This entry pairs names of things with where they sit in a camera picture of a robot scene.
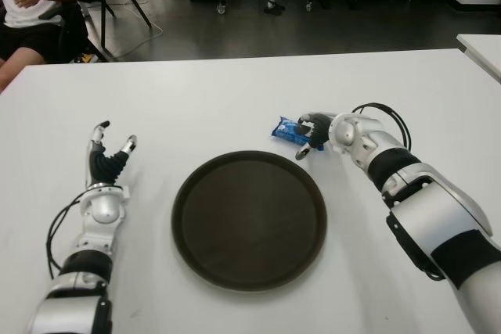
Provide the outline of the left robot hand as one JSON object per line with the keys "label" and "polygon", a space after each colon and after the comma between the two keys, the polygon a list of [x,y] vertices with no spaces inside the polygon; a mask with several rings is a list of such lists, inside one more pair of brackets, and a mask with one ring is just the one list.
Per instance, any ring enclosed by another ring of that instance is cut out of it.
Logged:
{"label": "left robot hand", "polygon": [[124,170],[128,159],[137,146],[137,137],[131,135],[122,148],[112,156],[106,156],[102,143],[104,131],[110,126],[108,120],[95,126],[86,150],[85,187],[113,185]]}

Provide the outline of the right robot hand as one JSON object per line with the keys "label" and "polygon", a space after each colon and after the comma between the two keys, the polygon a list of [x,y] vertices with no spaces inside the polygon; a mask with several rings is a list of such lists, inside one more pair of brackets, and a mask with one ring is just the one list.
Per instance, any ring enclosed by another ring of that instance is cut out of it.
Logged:
{"label": "right robot hand", "polygon": [[297,121],[297,132],[305,135],[306,123],[311,124],[308,141],[297,151],[296,160],[303,160],[313,149],[318,149],[329,140],[329,128],[335,113],[305,113]]}

